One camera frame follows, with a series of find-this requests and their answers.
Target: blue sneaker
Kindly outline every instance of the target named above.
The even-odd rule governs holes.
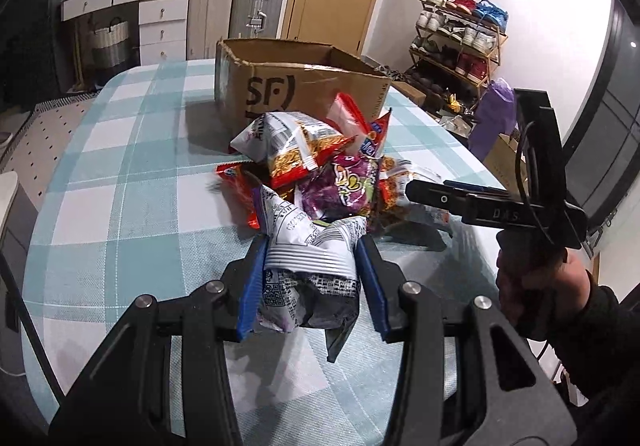
[[[473,15],[480,19],[489,20],[491,23],[498,25],[500,32],[504,34],[507,30],[507,21],[509,21],[509,13],[503,11],[500,7],[495,6],[489,0],[481,0],[476,4]]]

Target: person's arm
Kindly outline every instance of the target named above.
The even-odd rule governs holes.
[[[525,275],[510,273],[503,262],[499,256],[496,284],[501,309],[511,323],[524,311],[524,289],[555,289],[557,321],[549,344],[586,397],[618,384],[640,361],[640,316],[620,308],[611,289],[596,286],[574,251],[568,250],[566,263]]]

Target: metal screw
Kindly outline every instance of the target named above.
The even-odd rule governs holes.
[[[140,309],[146,309],[154,302],[150,294],[142,294],[136,298],[136,307]]]
[[[491,307],[491,300],[486,296],[476,296],[476,298],[474,299],[474,304],[479,309],[487,310],[489,307]]]
[[[407,294],[418,294],[422,290],[422,287],[414,281],[406,281],[402,284],[402,290]]]
[[[225,284],[220,280],[212,280],[204,286],[207,292],[211,294],[220,294],[225,289]]]

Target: silver suitcase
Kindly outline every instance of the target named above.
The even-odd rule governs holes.
[[[282,0],[233,0],[230,38],[276,38]]]
[[[187,59],[215,57],[216,43],[226,39],[230,17],[231,0],[189,0]]]

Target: black sleeve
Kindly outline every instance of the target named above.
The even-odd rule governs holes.
[[[609,287],[591,282],[585,308],[549,333],[549,344],[586,397],[620,384],[640,362],[640,315],[623,309]]]

